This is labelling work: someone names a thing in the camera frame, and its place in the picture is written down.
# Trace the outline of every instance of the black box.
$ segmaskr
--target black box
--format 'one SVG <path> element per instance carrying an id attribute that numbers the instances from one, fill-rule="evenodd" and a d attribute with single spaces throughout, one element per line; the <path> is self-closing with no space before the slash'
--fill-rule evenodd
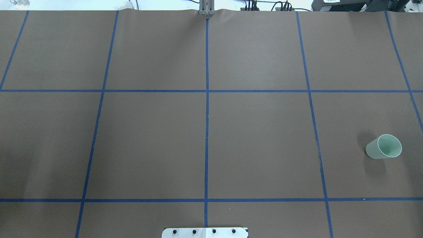
<path id="1" fill-rule="evenodd" d="M 341 0 L 338 3 L 325 3 L 323 0 L 313 0 L 313 11 L 360 11 L 366 0 Z"/>

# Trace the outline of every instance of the black cable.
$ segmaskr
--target black cable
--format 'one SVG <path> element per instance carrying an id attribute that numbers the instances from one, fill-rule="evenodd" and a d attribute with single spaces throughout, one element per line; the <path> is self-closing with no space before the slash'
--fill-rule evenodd
<path id="1" fill-rule="evenodd" d="M 280 3 L 280 8 L 282 8 L 283 2 L 279 1 L 279 2 L 275 2 L 275 4 L 273 4 L 273 7 L 270 11 L 273 11 L 273 9 L 275 8 L 276 4 Z"/>
<path id="2" fill-rule="evenodd" d="M 256 1 L 258 3 L 276 3 L 276 2 L 269 2 L 269 1 Z"/>
<path id="3" fill-rule="evenodd" d="M 285 6 L 283 7 L 283 11 L 290 11 L 292 9 L 292 4 L 290 4 L 288 2 L 286 2 L 286 3 L 287 3 L 286 7 Z"/>
<path id="4" fill-rule="evenodd" d="M 129 2 L 131 3 L 131 0 L 129 0 Z M 132 5 L 132 3 L 131 3 L 131 6 L 132 6 L 132 9 L 134 9 L 134 5 Z"/>
<path id="5" fill-rule="evenodd" d="M 290 11 L 290 10 L 306 10 L 306 11 L 310 11 L 310 10 L 305 9 L 305 8 L 291 8 L 288 11 Z"/>

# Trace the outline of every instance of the paper cup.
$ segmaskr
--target paper cup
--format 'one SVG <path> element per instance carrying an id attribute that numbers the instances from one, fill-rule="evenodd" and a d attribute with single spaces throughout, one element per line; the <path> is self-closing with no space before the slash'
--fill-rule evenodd
<path id="1" fill-rule="evenodd" d="M 399 140 L 384 134 L 366 146 L 366 154 L 372 159 L 394 158 L 401 154 L 402 146 Z"/>

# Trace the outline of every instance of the cable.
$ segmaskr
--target cable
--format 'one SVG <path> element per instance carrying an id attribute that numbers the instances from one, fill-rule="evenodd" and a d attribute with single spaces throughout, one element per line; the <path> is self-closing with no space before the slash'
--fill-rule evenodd
<path id="1" fill-rule="evenodd" d="M 253 11 L 258 11 L 258 8 L 257 8 L 257 0 L 253 0 L 253 4 L 254 4 Z"/>
<path id="2" fill-rule="evenodd" d="M 277 2 L 269 2 L 269 1 L 256 1 L 258 3 L 277 3 Z"/>
<path id="3" fill-rule="evenodd" d="M 279 2 L 275 2 L 275 4 L 273 5 L 272 9 L 270 11 L 273 11 L 273 8 L 275 8 L 276 4 L 280 3 L 280 8 L 282 8 L 283 2 L 279 1 Z"/>
<path id="4" fill-rule="evenodd" d="M 134 5 L 132 5 L 132 2 L 131 2 L 131 0 L 129 0 L 129 2 L 131 3 L 132 9 L 134 9 Z"/>
<path id="5" fill-rule="evenodd" d="M 306 11 L 310 11 L 310 10 L 305 9 L 305 8 L 291 8 L 291 9 L 288 9 L 288 11 L 290 11 L 290 10 L 306 10 Z"/>

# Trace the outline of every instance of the blue tape line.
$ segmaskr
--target blue tape line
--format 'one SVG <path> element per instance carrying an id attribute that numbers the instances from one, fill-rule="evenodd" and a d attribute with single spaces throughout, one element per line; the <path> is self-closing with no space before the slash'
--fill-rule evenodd
<path id="1" fill-rule="evenodd" d="M 79 237 L 79 230 L 81 229 L 81 221 L 82 221 L 82 213 L 84 211 L 84 205 L 85 205 L 85 203 L 81 202 L 80 212 L 79 212 L 79 215 L 78 215 L 77 229 L 75 231 L 75 238 Z"/>
<path id="2" fill-rule="evenodd" d="M 209 198 L 207 202 L 367 202 L 367 201 L 423 201 L 423 197 L 348 197 L 348 198 Z M 187 199 L 32 199 L 3 198 L 0 202 L 84 202 L 84 203 L 167 203 L 205 202 L 202 198 Z"/>
<path id="3" fill-rule="evenodd" d="M 82 199 L 4 198 L 0 202 L 82 202 Z"/>
<path id="4" fill-rule="evenodd" d="M 324 202 L 325 198 L 210 198 L 209 202 Z"/>
<path id="5" fill-rule="evenodd" d="M 106 89 L 107 75 L 109 73 L 110 58 L 112 57 L 113 42 L 115 40 L 115 33 L 116 33 L 116 26 L 117 26 L 117 23 L 118 23 L 118 16 L 119 16 L 119 11 L 116 11 L 115 24 L 113 26 L 112 39 L 110 41 L 109 55 L 107 57 L 106 71 L 104 72 L 103 90 L 102 90 L 102 94 L 101 94 L 101 97 L 100 97 L 99 110 L 97 112 L 96 126 L 94 127 L 94 135 L 93 135 L 93 141 L 91 143 L 90 158 L 88 160 L 87 173 L 86 173 L 86 176 L 85 176 L 85 183 L 84 183 L 84 190 L 82 192 L 82 199 L 83 200 L 85 200 L 85 197 L 86 197 L 86 194 L 87 194 L 88 179 L 90 178 L 91 164 L 93 162 L 94 145 L 96 143 L 97 130 L 98 130 L 98 127 L 99 127 L 100 115 L 101 115 L 102 106 L 103 106 L 104 91 Z M 79 213 L 78 223 L 77 223 L 77 229 L 76 229 L 76 232 L 75 232 L 75 238 L 79 237 L 79 230 L 80 230 L 80 227 L 81 227 L 83 211 L 84 211 L 84 201 L 81 202 L 80 213 Z"/>
<path id="6" fill-rule="evenodd" d="M 391 36 L 392 45 L 394 46 L 395 54 L 397 55 L 399 66 L 401 67 L 402 75 L 404 76 L 405 84 L 407 85 L 408 92 L 410 93 L 410 98 L 411 98 L 411 102 L 413 103 L 414 111 L 416 112 L 417 120 L 419 121 L 419 124 L 420 124 L 420 129 L 423 132 L 422 119 L 420 118 L 419 110 L 417 109 L 416 102 L 414 101 L 413 92 L 411 91 L 410 83 L 408 82 L 407 75 L 405 73 L 401 57 L 399 56 L 399 52 L 398 52 L 398 49 L 397 49 L 397 46 L 396 46 L 396 43 L 395 43 L 394 35 L 392 33 L 391 23 L 389 22 L 389 17 L 388 17 L 387 11 L 385 11 L 385 18 L 386 18 L 386 23 L 388 24 L 388 29 L 389 29 L 389 34 Z"/>
<path id="7" fill-rule="evenodd" d="M 236 89 L 229 89 L 229 90 L 209 90 L 211 93 L 306 93 L 307 90 L 236 90 Z"/>
<path id="8" fill-rule="evenodd" d="M 143 93 L 205 93 L 206 90 L 159 90 L 159 89 L 106 89 L 105 92 L 143 92 Z"/>
<path id="9" fill-rule="evenodd" d="M 102 92 L 101 89 L 2 89 L 0 92 L 23 92 L 23 93 L 69 93 L 69 92 Z"/>
<path id="10" fill-rule="evenodd" d="M 3 84 L 4 84 L 4 81 L 6 80 L 7 72 L 9 71 L 10 64 L 12 63 L 12 59 L 13 59 L 13 55 L 15 54 L 16 47 L 18 46 L 19 40 L 21 39 L 21 35 L 24 30 L 26 20 L 28 19 L 28 15 L 29 15 L 29 11 L 27 11 L 27 13 L 25 14 L 24 22 L 22 23 L 21 29 L 19 30 L 19 34 L 18 34 L 18 37 L 16 38 L 15 45 L 13 46 L 13 50 L 10 55 L 9 62 L 7 63 L 6 69 L 4 70 L 3 78 L 0 83 L 0 89 L 3 88 Z"/>
<path id="11" fill-rule="evenodd" d="M 312 93 L 408 93 L 407 90 L 310 90 Z"/>
<path id="12" fill-rule="evenodd" d="M 326 199 L 325 205 L 326 205 L 327 223 L 328 223 L 328 226 L 329 226 L 330 238 L 333 238 L 332 220 L 331 220 L 331 217 L 330 217 L 329 202 L 327 201 L 327 190 L 326 190 L 326 182 L 325 182 L 325 179 L 324 179 L 323 162 L 321 160 L 319 136 L 317 134 L 316 119 L 315 119 L 315 116 L 314 116 L 313 99 L 311 97 L 310 81 L 309 81 L 309 78 L 308 78 L 307 63 L 305 61 L 304 44 L 302 42 L 301 24 L 299 22 L 298 12 L 295 12 L 295 14 L 297 16 L 299 42 L 300 42 L 300 45 L 301 45 L 302 62 L 304 64 L 305 81 L 307 83 L 308 100 L 310 102 L 311 118 L 313 120 L 314 136 L 315 136 L 316 143 L 317 143 L 317 149 L 319 151 L 320 176 L 321 176 L 321 183 L 322 183 L 322 186 L 323 186 L 323 195 L 324 195 L 324 198 Z"/>
<path id="13" fill-rule="evenodd" d="M 85 199 L 85 202 L 140 202 L 140 203 L 162 203 L 162 202 L 204 202 L 204 199 Z"/>
<path id="14" fill-rule="evenodd" d="M 204 227 L 208 227 L 209 197 L 209 19 L 206 19 L 206 138 L 204 150 Z"/>
<path id="15" fill-rule="evenodd" d="M 365 202 L 365 201 L 423 201 L 423 197 L 354 197 L 328 198 L 329 202 Z"/>
<path id="16" fill-rule="evenodd" d="M 0 89 L 0 92 L 129 92 L 129 93 L 206 93 L 207 90 L 202 89 Z M 209 93 L 307 93 L 308 90 L 304 89 L 284 89 L 284 90 L 208 90 Z M 312 93 L 409 93 L 408 90 L 326 90 L 326 89 L 311 89 Z M 423 90 L 412 90 L 413 93 L 422 93 Z"/>

